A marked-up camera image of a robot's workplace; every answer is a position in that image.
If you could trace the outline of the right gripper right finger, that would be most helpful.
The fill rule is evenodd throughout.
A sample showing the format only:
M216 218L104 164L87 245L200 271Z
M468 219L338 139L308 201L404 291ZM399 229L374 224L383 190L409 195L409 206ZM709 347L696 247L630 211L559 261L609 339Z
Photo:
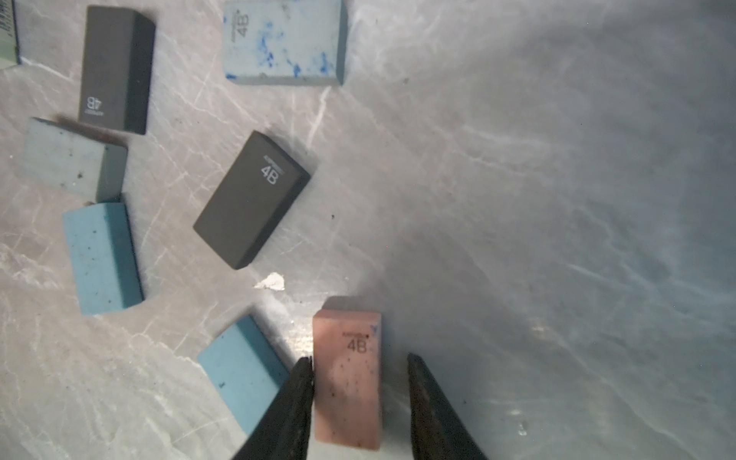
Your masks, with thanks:
M487 460L425 361L409 354L407 371L413 458Z

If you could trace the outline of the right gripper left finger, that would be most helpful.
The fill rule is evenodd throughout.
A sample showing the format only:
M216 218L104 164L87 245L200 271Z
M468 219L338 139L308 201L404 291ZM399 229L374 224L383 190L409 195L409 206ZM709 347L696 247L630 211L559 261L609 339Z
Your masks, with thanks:
M255 431L233 458L306 459L313 401L314 368L312 359L304 356L294 364Z

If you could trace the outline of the pink eraser bottom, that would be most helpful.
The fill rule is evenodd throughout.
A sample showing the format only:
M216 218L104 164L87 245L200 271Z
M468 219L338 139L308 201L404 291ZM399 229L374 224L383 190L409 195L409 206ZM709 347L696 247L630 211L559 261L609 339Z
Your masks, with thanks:
M378 450L381 314L320 310L314 331L314 431L320 442Z

